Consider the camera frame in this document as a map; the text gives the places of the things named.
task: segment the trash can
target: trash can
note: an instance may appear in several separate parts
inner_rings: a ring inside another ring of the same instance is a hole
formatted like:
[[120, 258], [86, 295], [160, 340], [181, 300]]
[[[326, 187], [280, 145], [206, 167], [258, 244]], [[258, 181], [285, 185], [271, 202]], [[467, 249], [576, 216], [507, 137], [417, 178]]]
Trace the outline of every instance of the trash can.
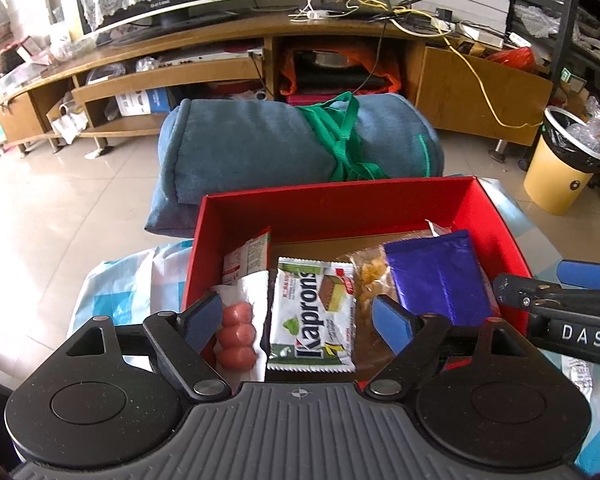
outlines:
[[562, 108], [544, 110], [542, 135], [524, 181], [531, 200], [554, 215], [564, 214], [592, 175], [600, 173], [600, 153], [567, 133], [574, 122], [585, 124]]

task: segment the sausage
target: sausage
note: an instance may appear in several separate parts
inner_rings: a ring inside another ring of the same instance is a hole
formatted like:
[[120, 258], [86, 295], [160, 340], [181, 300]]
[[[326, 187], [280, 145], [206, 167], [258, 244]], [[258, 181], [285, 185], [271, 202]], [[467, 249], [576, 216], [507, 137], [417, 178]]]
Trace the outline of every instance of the sausage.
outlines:
[[251, 346], [256, 339], [256, 329], [251, 323], [240, 323], [218, 331], [218, 342], [222, 348]]
[[235, 326], [250, 323], [253, 318], [253, 307], [246, 301], [233, 304], [222, 310], [222, 326]]
[[218, 362], [223, 368], [235, 372], [247, 372], [256, 364], [256, 352], [253, 348], [225, 348], [218, 353]]

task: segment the wooden tv stand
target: wooden tv stand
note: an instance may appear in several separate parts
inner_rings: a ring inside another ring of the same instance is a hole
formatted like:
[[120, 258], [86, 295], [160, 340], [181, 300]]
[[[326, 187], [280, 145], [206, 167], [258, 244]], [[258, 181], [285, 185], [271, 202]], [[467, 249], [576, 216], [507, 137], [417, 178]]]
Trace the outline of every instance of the wooden tv stand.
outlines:
[[[108, 99], [124, 92], [188, 83], [257, 79], [279, 95], [280, 51], [286, 38], [294, 36], [366, 36], [378, 38], [382, 25], [355, 20], [324, 20], [293, 23], [285, 13], [268, 12], [232, 22], [209, 25], [127, 46], [103, 46], [43, 73], [43, 78], [19, 88], [0, 102], [0, 123], [10, 144], [49, 139], [55, 143], [46, 113], [71, 91], [84, 104], [90, 127], [80, 134], [93, 137], [103, 152], [108, 137], [147, 136], [159, 133], [166, 114], [122, 117], [107, 121]], [[461, 59], [440, 48], [440, 40], [409, 37], [393, 25], [386, 27], [386, 43], [401, 60], [402, 92], [436, 128], [471, 133], [531, 145], [534, 127], [503, 128], [493, 119], [473, 74]], [[157, 68], [85, 85], [93, 68], [109, 63], [157, 56], [176, 48], [229, 40], [261, 39], [264, 56], [252, 59], [195, 62]], [[552, 85], [541, 77], [491, 61], [468, 57], [483, 80], [491, 103], [509, 124], [536, 124], [549, 99]]]

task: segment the red shoebox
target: red shoebox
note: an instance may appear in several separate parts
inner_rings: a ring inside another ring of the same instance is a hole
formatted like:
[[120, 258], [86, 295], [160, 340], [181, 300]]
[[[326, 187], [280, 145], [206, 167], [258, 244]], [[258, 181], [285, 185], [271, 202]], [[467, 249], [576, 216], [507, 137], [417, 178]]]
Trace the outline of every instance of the red shoebox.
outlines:
[[[468, 229], [490, 280], [500, 272], [530, 277], [504, 220], [475, 177], [409, 178], [315, 184], [204, 197], [189, 261], [183, 307], [221, 282], [225, 254], [271, 228], [279, 256], [334, 260], [427, 228], [426, 220]], [[520, 332], [526, 314], [503, 308]]]

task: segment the blue blanket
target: blue blanket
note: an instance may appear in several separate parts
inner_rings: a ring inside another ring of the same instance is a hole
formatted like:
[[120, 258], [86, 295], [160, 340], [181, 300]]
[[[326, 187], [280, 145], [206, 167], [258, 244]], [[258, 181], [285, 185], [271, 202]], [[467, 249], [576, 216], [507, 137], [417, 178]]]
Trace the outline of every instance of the blue blanket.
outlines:
[[[390, 178], [442, 175], [436, 132], [410, 102], [397, 94], [357, 99], [364, 160]], [[295, 107], [247, 100], [185, 99], [162, 125], [158, 159], [145, 229], [183, 238], [193, 236], [207, 194], [328, 182], [336, 165]]]

